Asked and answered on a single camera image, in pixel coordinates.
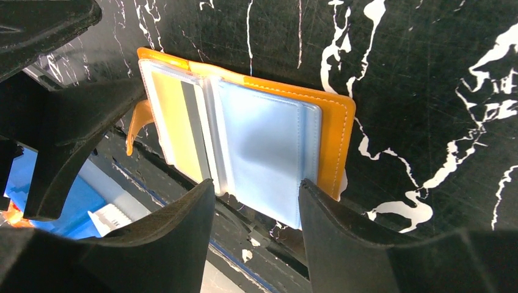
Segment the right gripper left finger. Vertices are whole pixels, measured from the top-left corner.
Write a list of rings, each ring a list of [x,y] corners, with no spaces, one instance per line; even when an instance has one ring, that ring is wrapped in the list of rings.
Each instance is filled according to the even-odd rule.
[[[1,291],[199,292],[214,207],[214,184],[206,179],[101,238],[2,228]]]

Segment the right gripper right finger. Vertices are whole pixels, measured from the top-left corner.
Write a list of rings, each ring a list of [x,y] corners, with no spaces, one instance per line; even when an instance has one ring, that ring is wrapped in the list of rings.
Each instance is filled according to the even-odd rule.
[[[460,229],[416,239],[299,188],[313,292],[516,292],[517,231]]]

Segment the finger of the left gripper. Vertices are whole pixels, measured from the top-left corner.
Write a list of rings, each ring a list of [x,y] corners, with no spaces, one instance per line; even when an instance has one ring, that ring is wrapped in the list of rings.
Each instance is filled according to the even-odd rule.
[[[1,188],[18,145],[37,152],[24,209],[30,220],[58,219],[91,152],[144,96],[138,79],[97,82],[49,91],[33,79],[1,83]]]
[[[99,23],[96,1],[1,1],[1,81]]]

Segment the gold card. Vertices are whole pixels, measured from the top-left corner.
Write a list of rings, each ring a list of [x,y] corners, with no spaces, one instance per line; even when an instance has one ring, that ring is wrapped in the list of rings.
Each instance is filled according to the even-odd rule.
[[[199,183],[209,175],[200,165],[185,100],[186,94],[194,93],[194,86],[156,71],[151,73],[151,79],[156,92],[157,130],[165,160]]]

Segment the orange card holder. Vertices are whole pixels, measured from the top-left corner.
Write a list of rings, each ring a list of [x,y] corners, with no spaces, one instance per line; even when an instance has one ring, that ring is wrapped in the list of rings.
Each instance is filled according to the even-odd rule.
[[[134,108],[127,155],[144,126],[154,124],[158,133],[151,79],[156,71],[194,86],[194,93],[185,97],[189,119],[200,165],[217,195],[233,195],[293,229],[302,227],[302,180],[339,199],[356,111],[350,97],[246,76],[149,48],[139,48],[137,55],[147,97]]]

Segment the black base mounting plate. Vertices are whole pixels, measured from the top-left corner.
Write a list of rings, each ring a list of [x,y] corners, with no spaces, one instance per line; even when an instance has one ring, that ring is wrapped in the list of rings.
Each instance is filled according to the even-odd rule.
[[[142,173],[159,195],[151,197],[151,214],[101,238],[84,260],[112,292],[199,292],[206,260],[252,292],[310,292],[305,266],[265,233],[253,246],[211,181],[193,185],[141,144],[128,157],[125,143],[123,131],[110,130],[98,145],[98,160],[145,192]]]

